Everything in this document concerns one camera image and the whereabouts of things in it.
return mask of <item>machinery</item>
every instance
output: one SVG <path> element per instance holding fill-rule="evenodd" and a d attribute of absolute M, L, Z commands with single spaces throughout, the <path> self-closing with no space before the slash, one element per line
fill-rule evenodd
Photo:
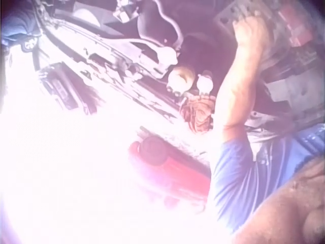
<path fill-rule="evenodd" d="M 129 162 L 138 185 L 159 199 L 167 209 L 187 202 L 193 212 L 205 210 L 210 189 L 209 170 L 189 160 L 158 136 L 134 142 L 128 150 Z"/>
<path fill-rule="evenodd" d="M 264 141 L 323 121 L 322 20 L 298 1 L 35 0 L 34 7 L 43 33 L 36 70 L 63 62 L 88 86 L 118 90 L 173 124 L 186 99 L 217 96 L 236 51 L 231 24 L 258 10 L 273 40 L 248 134 Z"/>

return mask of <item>cable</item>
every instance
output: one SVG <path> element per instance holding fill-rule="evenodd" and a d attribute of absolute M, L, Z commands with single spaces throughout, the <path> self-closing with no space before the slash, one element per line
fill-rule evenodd
<path fill-rule="evenodd" d="M 181 45 L 182 45 L 182 43 L 184 41 L 183 33 L 182 33 L 179 25 L 177 24 L 177 22 L 174 19 L 172 19 L 171 17 L 167 16 L 164 13 L 164 8 L 163 8 L 163 5 L 161 4 L 160 0 L 153 0 L 153 1 L 157 4 L 158 11 L 159 11 L 159 14 L 161 15 L 161 17 L 174 27 L 174 29 L 176 31 L 176 34 L 177 34 L 177 40 L 173 44 L 173 47 L 176 50 L 179 50 L 179 48 L 181 47 Z"/>

